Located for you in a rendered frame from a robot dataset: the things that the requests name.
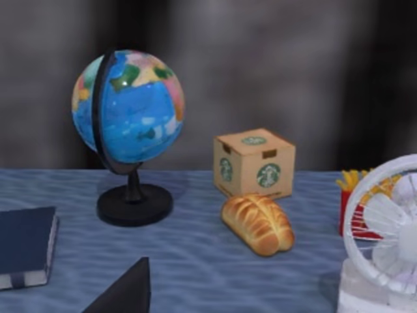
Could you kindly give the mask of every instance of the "starbucks box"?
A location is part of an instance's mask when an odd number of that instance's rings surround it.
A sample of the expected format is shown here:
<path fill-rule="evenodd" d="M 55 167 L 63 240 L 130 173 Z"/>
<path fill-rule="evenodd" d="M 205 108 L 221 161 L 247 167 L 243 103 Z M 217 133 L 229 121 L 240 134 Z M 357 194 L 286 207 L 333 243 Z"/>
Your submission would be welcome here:
<path fill-rule="evenodd" d="M 291 195 L 295 146 L 264 129 L 214 138 L 214 184 L 226 196 Z"/>

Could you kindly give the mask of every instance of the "blue ocean on globe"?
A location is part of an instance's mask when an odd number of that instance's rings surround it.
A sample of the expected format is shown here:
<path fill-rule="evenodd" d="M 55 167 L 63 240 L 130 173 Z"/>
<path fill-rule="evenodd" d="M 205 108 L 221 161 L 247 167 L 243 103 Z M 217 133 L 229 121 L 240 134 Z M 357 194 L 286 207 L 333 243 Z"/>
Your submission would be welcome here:
<path fill-rule="evenodd" d="M 116 161 L 144 162 L 162 154 L 177 139 L 184 96 L 176 76 L 157 58 L 131 50 L 115 56 L 103 89 L 103 141 Z M 76 129 L 94 151 L 91 100 L 101 60 L 92 62 L 80 76 L 72 103 Z"/>

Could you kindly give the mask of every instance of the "blue tablecloth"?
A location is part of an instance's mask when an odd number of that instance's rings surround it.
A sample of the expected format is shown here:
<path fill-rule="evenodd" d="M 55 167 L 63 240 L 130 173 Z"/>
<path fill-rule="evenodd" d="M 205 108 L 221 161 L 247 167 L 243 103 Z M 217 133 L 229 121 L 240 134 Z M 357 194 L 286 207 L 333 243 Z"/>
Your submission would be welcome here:
<path fill-rule="evenodd" d="M 0 170 L 0 210 L 55 205 L 61 218 L 50 282 L 0 292 L 0 313 L 78 313 L 140 257 L 151 262 L 151 313 L 333 313 L 346 258 L 337 232 L 338 173 L 299 172 L 278 200 L 292 251 L 256 256 L 220 220 L 225 197 L 209 171 L 141 171 L 166 187 L 172 214 L 144 228 L 97 219 L 98 195 L 123 185 L 108 171 Z"/>

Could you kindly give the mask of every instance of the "black globe meridian arc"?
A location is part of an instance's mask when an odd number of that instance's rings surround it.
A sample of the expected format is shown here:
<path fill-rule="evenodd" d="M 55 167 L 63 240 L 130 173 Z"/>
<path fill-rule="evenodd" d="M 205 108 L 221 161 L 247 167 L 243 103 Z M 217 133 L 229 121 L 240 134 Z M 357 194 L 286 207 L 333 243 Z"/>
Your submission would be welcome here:
<path fill-rule="evenodd" d="M 104 54 L 97 71 L 91 103 L 91 122 L 97 154 L 103 165 L 117 175 L 127 175 L 127 185 L 109 189 L 101 194 L 97 201 L 97 215 L 104 222 L 122 227 L 145 226 L 159 222 L 173 208 L 171 193 L 156 185 L 141 184 L 136 164 L 115 160 L 106 147 L 102 133 L 101 110 L 104 86 L 110 68 L 116 62 L 116 50 Z"/>

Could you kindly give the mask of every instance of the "green logo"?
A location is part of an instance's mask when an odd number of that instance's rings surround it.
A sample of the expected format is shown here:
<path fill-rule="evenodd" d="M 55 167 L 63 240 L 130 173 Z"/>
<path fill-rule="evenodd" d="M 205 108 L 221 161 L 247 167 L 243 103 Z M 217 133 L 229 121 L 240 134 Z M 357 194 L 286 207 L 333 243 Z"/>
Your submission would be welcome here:
<path fill-rule="evenodd" d="M 281 168 L 277 164 L 270 163 L 259 170 L 256 178 L 259 186 L 269 188 L 277 183 L 280 174 Z"/>
<path fill-rule="evenodd" d="M 262 145 L 266 143 L 266 139 L 263 137 L 250 136 L 243 138 L 242 143 L 244 143 L 245 145 Z"/>
<path fill-rule="evenodd" d="M 220 160 L 220 174 L 224 181 L 232 181 L 233 168 L 232 164 L 226 158 Z"/>

